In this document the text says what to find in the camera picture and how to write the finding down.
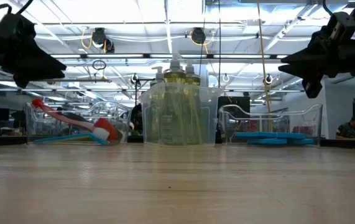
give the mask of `pump dispenser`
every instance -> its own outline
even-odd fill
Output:
[[[180,68],[178,53],[173,53],[173,59],[170,61],[170,69],[164,71],[165,82],[168,83],[185,83],[186,74]]]
[[[157,70],[157,74],[155,76],[155,80],[150,82],[150,87],[152,87],[153,85],[157,84],[157,83],[161,83],[164,81],[164,73],[162,72],[162,66],[158,66],[158,67],[154,67],[152,69],[156,69]]]
[[[187,61],[187,66],[185,67],[185,72],[187,73],[187,77],[185,79],[185,83],[189,85],[197,85],[201,84],[201,78],[199,75],[195,75],[194,66],[192,65],[192,60]]]

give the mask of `yellow liquid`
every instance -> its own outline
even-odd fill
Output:
[[[186,75],[183,72],[168,72],[168,73],[165,73],[164,80],[165,80],[165,82],[169,82],[169,83],[184,84],[185,77],[186,77]]]
[[[185,84],[189,85],[201,85],[201,78],[199,77],[186,77],[185,78]]]

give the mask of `table surface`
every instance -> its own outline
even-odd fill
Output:
[[[355,150],[0,146],[0,223],[355,223]]]

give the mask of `clear plastic tub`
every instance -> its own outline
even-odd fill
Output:
[[[110,144],[119,144],[127,142],[127,134],[129,132],[131,108],[112,103],[112,102],[97,102],[87,110],[62,110],[49,113],[63,114],[72,113],[72,116],[78,115],[80,119],[85,119],[93,124],[100,118],[105,118],[108,122],[118,130],[118,139],[110,142]],[[33,143],[38,139],[54,138],[61,136],[71,136],[77,134],[89,134],[91,131],[70,125],[66,122],[59,121],[40,108],[34,108],[31,103],[27,103],[25,107],[27,116],[27,142]],[[79,138],[71,141],[54,141],[47,143],[55,144],[98,144],[89,137]]]
[[[218,88],[158,83],[141,97],[145,143],[214,146]]]
[[[282,133],[280,136],[303,136],[311,145],[319,146],[323,105],[313,105],[305,111],[281,113],[247,113],[237,105],[225,105],[219,109],[219,122],[225,144],[250,144],[248,136]]]

